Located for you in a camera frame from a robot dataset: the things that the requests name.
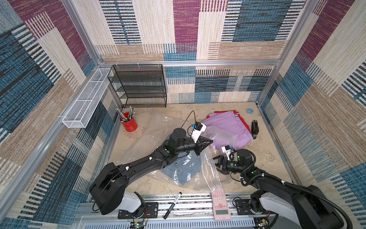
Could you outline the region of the lilac trousers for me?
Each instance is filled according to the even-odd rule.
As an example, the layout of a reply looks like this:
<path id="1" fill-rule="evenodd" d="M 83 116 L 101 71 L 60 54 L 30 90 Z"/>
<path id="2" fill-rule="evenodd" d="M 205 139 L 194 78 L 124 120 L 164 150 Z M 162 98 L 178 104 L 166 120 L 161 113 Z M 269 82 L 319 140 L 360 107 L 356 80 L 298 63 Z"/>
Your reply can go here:
<path id="1" fill-rule="evenodd" d="M 224 146 L 240 149 L 253 140 L 247 126 L 233 111 L 210 114 L 202 123 L 207 126 L 204 136 L 213 140 L 213 149 Z"/>

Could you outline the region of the red trousers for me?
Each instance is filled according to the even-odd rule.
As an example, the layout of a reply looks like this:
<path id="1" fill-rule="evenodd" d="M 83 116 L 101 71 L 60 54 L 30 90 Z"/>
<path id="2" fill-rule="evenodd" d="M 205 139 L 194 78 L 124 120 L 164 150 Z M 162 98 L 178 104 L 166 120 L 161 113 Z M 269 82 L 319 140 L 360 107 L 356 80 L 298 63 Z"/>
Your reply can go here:
<path id="1" fill-rule="evenodd" d="M 220 114 L 220 113 L 225 113 L 225 112 L 228 112 L 228 111 L 214 111 L 214 114 Z M 250 129 L 250 126 L 246 123 L 246 121 L 240 116 L 240 113 L 237 112 L 236 110 L 232 110 L 232 112 L 234 113 L 234 116 L 235 117 L 238 117 L 241 122 L 245 125 L 245 127 L 248 129 L 248 131 L 250 132 L 251 129 Z"/>

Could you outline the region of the clear plastic vacuum bag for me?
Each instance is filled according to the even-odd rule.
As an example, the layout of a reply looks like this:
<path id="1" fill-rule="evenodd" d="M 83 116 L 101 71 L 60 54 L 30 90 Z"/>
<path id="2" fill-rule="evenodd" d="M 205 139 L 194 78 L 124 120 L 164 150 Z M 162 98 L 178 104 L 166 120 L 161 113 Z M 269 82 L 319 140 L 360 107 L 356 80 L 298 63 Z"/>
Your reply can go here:
<path id="1" fill-rule="evenodd" d="M 165 140 L 169 139 L 169 135 L 174 129 L 181 127 L 183 121 L 166 116 L 165 114 L 155 111 L 152 116 L 147 119 L 146 125 L 142 126 L 142 133 L 137 138 L 131 138 L 125 143 L 131 143 L 124 152 L 118 156 L 117 162 L 124 164 L 133 162 L 148 154 L 152 153 Z M 210 147 L 206 148 L 199 156 L 202 161 L 202 171 L 198 173 L 191 181 L 185 185 L 176 185 L 172 179 L 162 173 L 158 169 L 147 174 L 147 177 L 153 180 L 159 180 L 169 185 L 175 185 L 186 189 L 193 189 L 197 191 L 212 191 L 222 186 L 219 173 L 214 169 L 214 160 L 211 154 Z M 186 153 L 181 153 L 178 158 L 185 157 Z"/>

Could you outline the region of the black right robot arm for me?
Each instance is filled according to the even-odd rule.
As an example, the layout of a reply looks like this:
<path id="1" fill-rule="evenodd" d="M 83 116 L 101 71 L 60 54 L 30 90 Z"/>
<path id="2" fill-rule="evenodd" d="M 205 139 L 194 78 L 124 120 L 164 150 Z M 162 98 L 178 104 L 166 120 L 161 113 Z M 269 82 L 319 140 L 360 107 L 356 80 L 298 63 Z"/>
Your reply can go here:
<path id="1" fill-rule="evenodd" d="M 316 186 L 299 186 L 282 180 L 255 166 L 256 157 L 247 149 L 236 151 L 237 160 L 227 155 L 213 158 L 218 172 L 239 174 L 242 186 L 257 189 L 251 194 L 254 212 L 275 212 L 303 229 L 353 228 L 350 217 L 338 205 L 328 200 Z"/>

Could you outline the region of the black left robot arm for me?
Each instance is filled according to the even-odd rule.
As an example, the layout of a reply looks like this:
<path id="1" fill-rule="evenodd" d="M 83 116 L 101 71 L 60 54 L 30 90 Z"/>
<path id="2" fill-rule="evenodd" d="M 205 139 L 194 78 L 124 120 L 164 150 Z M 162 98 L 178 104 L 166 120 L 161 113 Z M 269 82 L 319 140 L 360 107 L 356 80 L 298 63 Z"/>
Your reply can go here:
<path id="1" fill-rule="evenodd" d="M 129 193 L 126 188 L 146 174 L 171 165 L 180 153 L 193 151 L 200 155 L 212 143 L 211 139 L 203 136 L 194 140 L 187 136 L 184 129 L 176 128 L 151 154 L 118 166 L 112 162 L 108 163 L 89 187 L 98 211 L 107 215 L 118 209 L 134 217 L 142 216 L 146 202 L 139 193 Z"/>

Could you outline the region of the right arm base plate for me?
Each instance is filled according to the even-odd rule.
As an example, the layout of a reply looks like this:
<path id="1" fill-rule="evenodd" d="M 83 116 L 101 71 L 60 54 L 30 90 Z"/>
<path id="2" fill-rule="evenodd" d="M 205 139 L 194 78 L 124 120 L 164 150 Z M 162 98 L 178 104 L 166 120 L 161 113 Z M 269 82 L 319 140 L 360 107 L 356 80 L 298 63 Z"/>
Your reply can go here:
<path id="1" fill-rule="evenodd" d="M 275 215 L 274 212 L 265 210 L 255 212 L 254 210 L 252 210 L 249 200 L 250 199 L 240 199 L 240 198 L 236 198 L 233 200 L 233 205 L 236 208 L 238 215 L 267 215 L 267 216 Z"/>

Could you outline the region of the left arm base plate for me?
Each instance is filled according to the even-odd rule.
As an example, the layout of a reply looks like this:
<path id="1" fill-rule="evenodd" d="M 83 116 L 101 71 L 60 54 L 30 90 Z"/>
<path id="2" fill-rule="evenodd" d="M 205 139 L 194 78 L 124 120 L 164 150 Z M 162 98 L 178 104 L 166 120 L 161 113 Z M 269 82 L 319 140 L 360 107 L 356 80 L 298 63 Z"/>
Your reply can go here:
<path id="1" fill-rule="evenodd" d="M 135 213 L 126 210 L 119 210 L 118 219 L 155 219 L 158 217 L 159 203 L 147 202 L 142 205 Z"/>

